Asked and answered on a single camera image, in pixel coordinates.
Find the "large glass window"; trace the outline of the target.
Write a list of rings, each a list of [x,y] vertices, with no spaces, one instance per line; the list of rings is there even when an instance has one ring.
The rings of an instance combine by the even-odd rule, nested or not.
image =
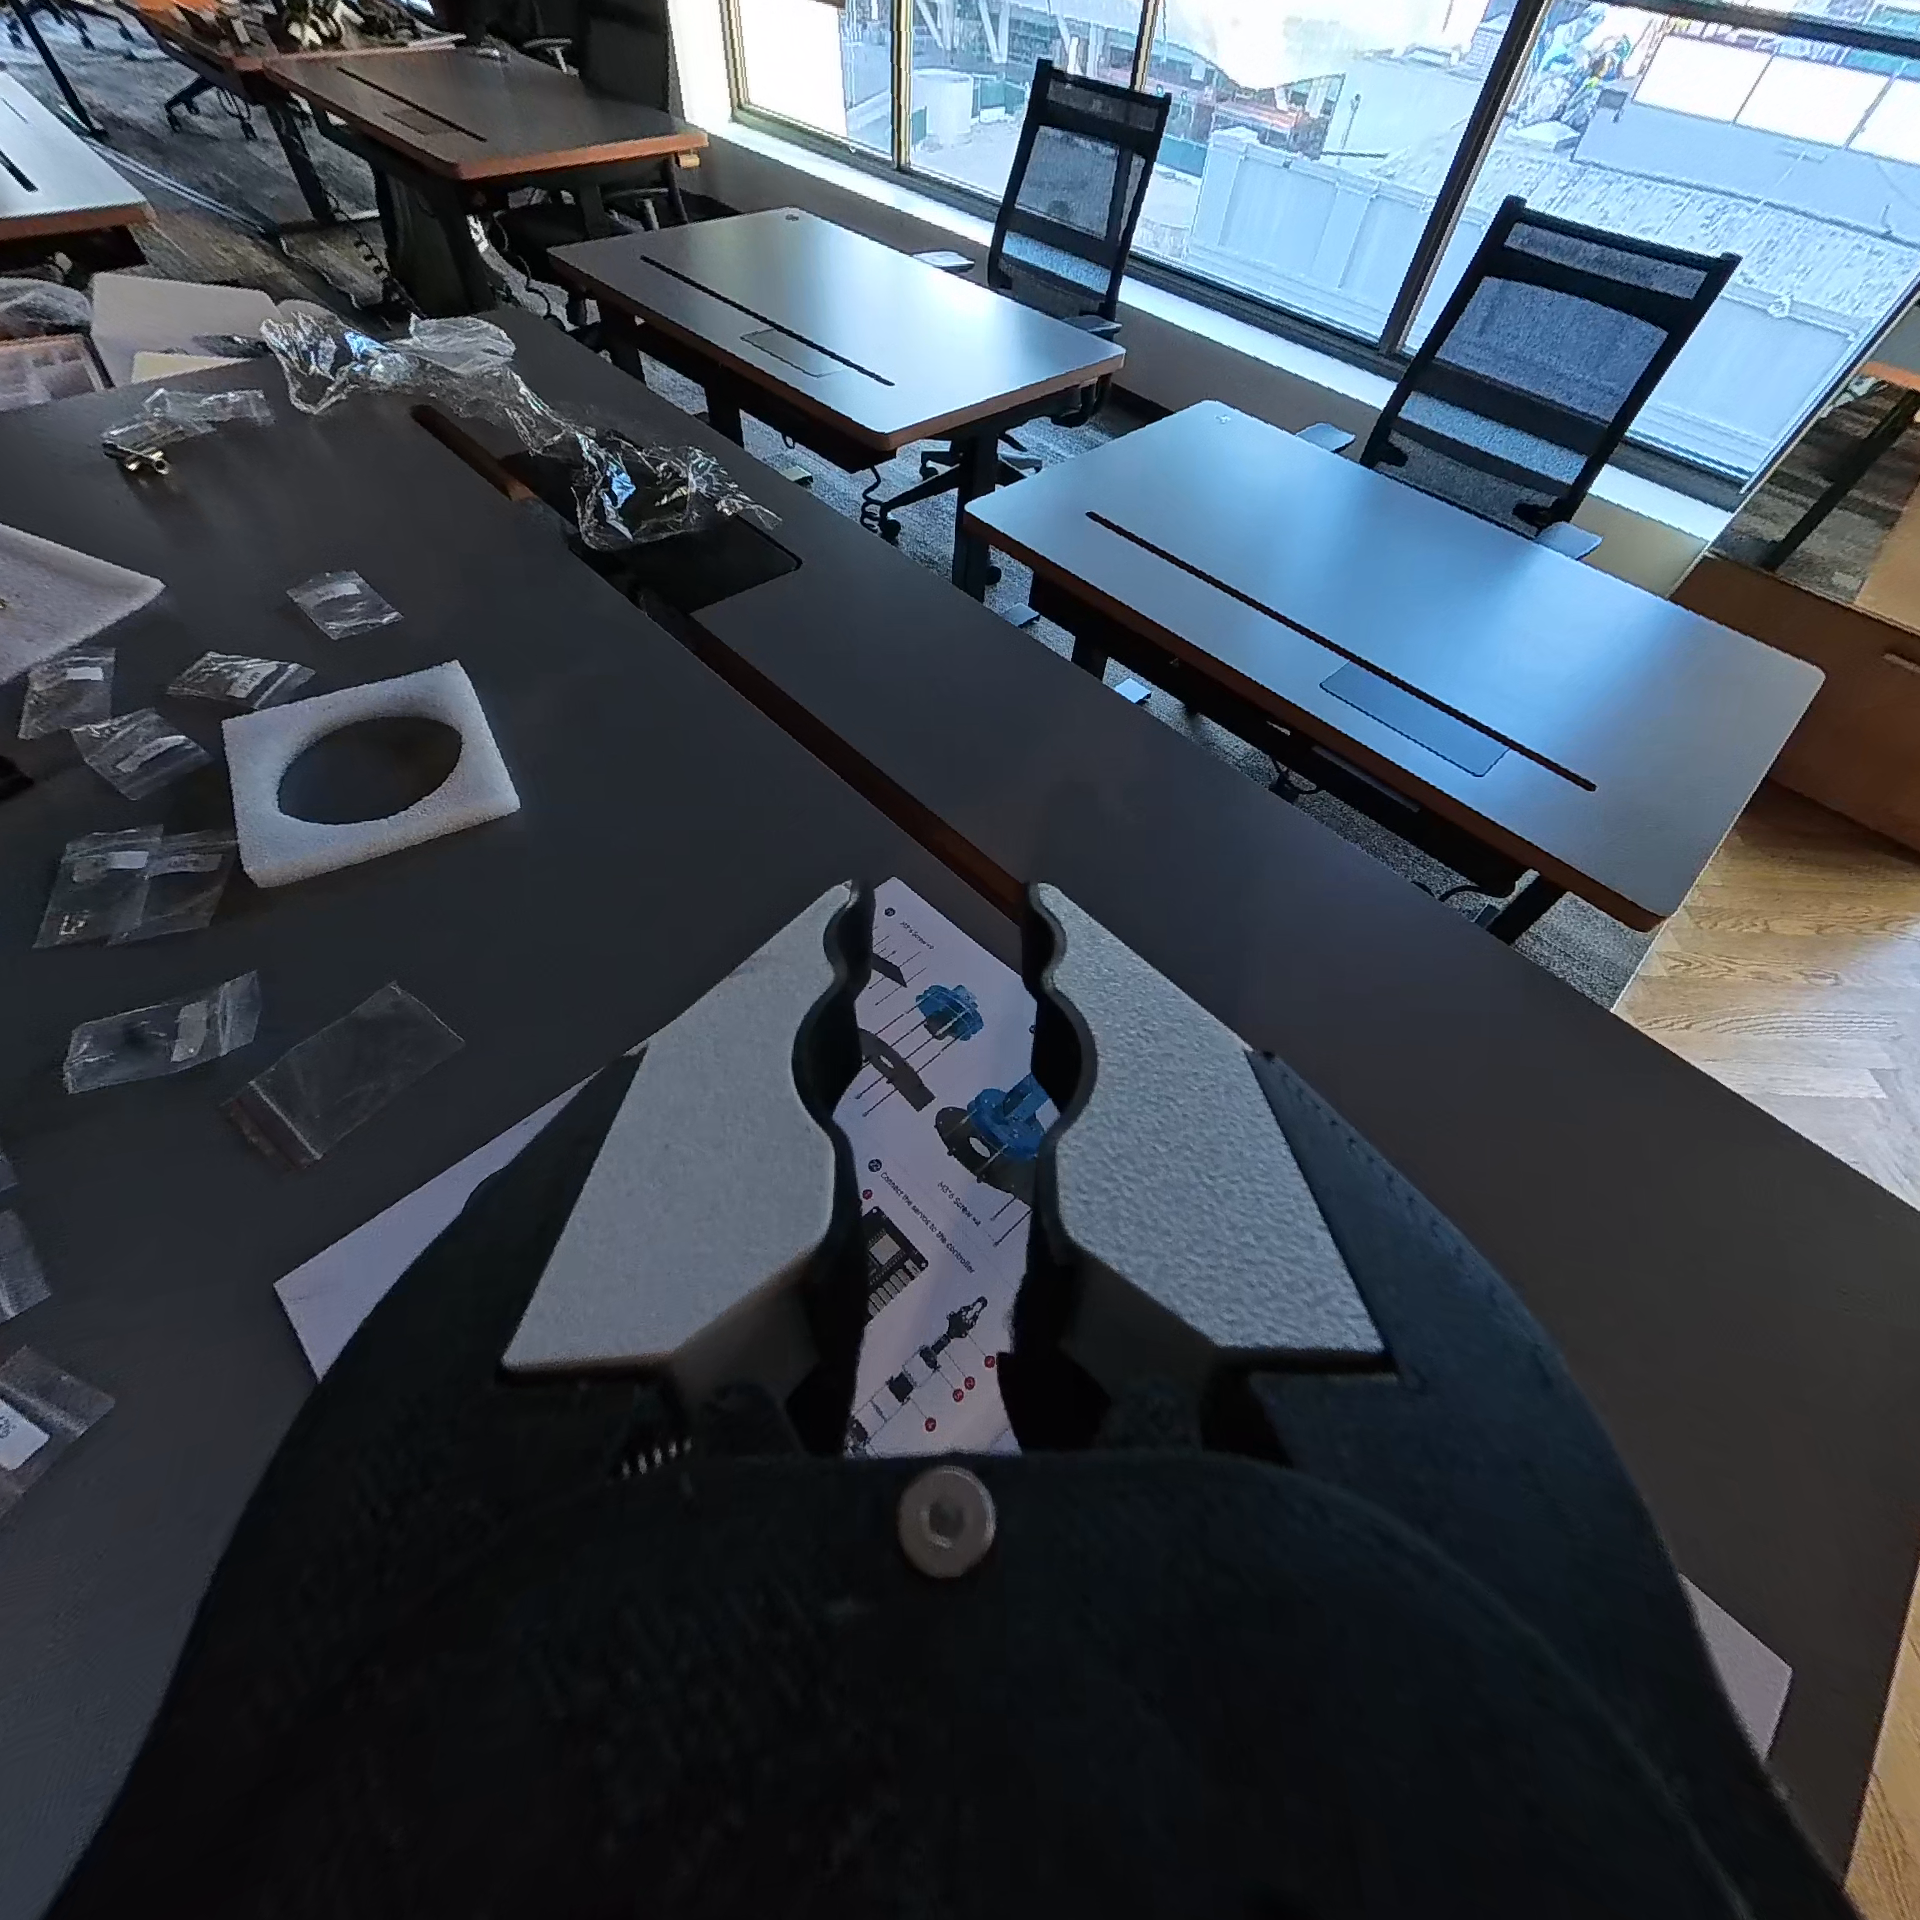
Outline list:
[[[1916,289],[1916,5],[725,5],[733,104],[996,202],[1041,63],[1168,101],[1137,255],[1405,358],[1509,198],[1741,264],[1632,439],[1748,487]]]

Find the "mirrored wooden cabinet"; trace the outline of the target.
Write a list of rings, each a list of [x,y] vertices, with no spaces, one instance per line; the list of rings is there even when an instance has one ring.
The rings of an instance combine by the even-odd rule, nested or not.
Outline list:
[[[1825,402],[1675,598],[1825,672],[1775,781],[1916,851],[1916,312]]]

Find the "clear zip bag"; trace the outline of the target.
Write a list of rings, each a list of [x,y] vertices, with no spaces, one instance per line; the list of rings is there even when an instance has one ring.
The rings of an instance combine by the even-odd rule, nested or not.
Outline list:
[[[464,1045],[390,981],[248,1081],[224,1115],[264,1157],[313,1168]]]

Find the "white foam sheet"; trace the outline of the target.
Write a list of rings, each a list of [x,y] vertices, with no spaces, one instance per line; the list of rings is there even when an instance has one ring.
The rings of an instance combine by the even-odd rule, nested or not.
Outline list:
[[[150,606],[165,583],[2,527],[2,685]]]

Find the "crumpled clear plastic wrap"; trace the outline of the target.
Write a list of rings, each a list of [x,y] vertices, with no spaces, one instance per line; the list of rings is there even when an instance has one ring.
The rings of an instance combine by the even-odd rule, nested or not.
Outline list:
[[[765,531],[779,524],[713,454],[636,440],[538,396],[516,370],[515,338],[492,320],[417,319],[404,336],[385,342],[318,306],[288,302],[258,336],[305,414],[388,395],[504,431],[519,451],[558,466],[595,550],[658,544],[729,519]]]

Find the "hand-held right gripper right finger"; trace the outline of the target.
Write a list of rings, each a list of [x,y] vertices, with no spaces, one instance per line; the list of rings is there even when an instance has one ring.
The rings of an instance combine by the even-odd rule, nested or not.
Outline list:
[[[1052,883],[1029,888],[1038,1150],[1008,1354],[1021,1450],[1087,1447],[1141,1389],[1220,1417],[1276,1372],[1387,1345],[1248,1045]]]

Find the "robot arm instruction booklet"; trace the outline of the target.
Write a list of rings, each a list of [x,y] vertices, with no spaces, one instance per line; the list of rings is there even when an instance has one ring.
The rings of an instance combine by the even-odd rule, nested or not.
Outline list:
[[[996,1357],[1012,1349],[1032,1174],[1054,1120],[1031,1071],[1036,1000],[1016,969],[897,876],[877,890],[875,960],[856,1021],[867,1064],[836,1122],[859,1155],[870,1331],[847,1453],[1018,1453]],[[316,1379],[473,1192],[582,1089],[566,1089],[277,1282]],[[1766,1759],[1792,1668],[1701,1588],[1682,1587],[1734,1714]]]

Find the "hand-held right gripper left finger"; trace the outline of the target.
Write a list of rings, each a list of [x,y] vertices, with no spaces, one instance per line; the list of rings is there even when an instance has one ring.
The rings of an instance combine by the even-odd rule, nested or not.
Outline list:
[[[853,1147],[875,893],[831,886],[641,1051],[528,1307],[512,1379],[655,1379],[685,1410],[769,1393],[847,1448],[869,1325]]]

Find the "white foam square with hole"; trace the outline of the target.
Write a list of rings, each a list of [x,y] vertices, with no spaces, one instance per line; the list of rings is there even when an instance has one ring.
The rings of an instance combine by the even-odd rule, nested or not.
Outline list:
[[[282,805],[280,785],[299,757],[348,726],[382,719],[423,719],[459,735],[456,762],[426,796],[345,825],[311,823]],[[419,849],[512,817],[520,806],[461,662],[240,715],[224,720],[222,739],[239,861],[264,890]]]

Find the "scattered small screw bags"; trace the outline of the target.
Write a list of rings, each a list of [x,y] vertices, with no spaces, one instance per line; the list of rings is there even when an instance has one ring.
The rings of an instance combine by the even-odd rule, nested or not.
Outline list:
[[[210,768],[212,754],[153,706],[115,712],[117,662],[110,644],[81,644],[34,665],[16,732],[22,741],[64,735],[95,781],[153,815],[165,795]],[[291,703],[311,679],[311,669],[293,662],[209,653],[169,690],[247,712]],[[128,948],[204,933],[236,864],[231,826],[169,829],[138,819],[78,833],[52,864],[27,952]],[[157,1006],[83,1021],[61,1048],[61,1090],[107,1093],[222,1061],[252,1045],[262,1000],[258,974],[240,972]],[[52,1298],[9,1147],[4,1133],[4,1328]],[[32,1410],[30,1395],[50,1391],[55,1407]],[[30,1374],[29,1357],[4,1360],[4,1517],[110,1407],[59,1368]]]

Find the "black mesh office chair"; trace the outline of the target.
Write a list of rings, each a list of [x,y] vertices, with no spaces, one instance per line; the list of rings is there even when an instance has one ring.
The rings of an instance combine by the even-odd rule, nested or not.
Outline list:
[[[1041,60],[983,271],[1036,312],[1119,334],[1119,302],[1172,99]]]
[[[1356,461],[1589,559],[1574,512],[1739,264],[1506,198]]]

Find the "empty black desk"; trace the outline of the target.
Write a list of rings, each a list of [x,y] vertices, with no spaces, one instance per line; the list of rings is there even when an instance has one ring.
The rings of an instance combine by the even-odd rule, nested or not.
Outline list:
[[[1202,400],[973,500],[1072,660],[1120,660],[1415,843],[1517,942],[1662,924],[1823,671]]]
[[[620,224],[619,194],[643,194],[687,222],[676,166],[707,133],[663,109],[588,89],[504,47],[280,56],[266,74],[313,109],[333,144],[373,170],[390,277],[426,319],[492,310],[503,294],[474,239],[519,188],[561,191],[574,214],[561,245]]]
[[[636,349],[847,472],[947,440],[958,504],[996,488],[998,442],[1125,364],[1099,334],[796,209],[556,249],[551,264]]]
[[[153,222],[133,180],[2,77],[2,277],[59,271],[85,287],[98,273],[138,271],[138,232]]]

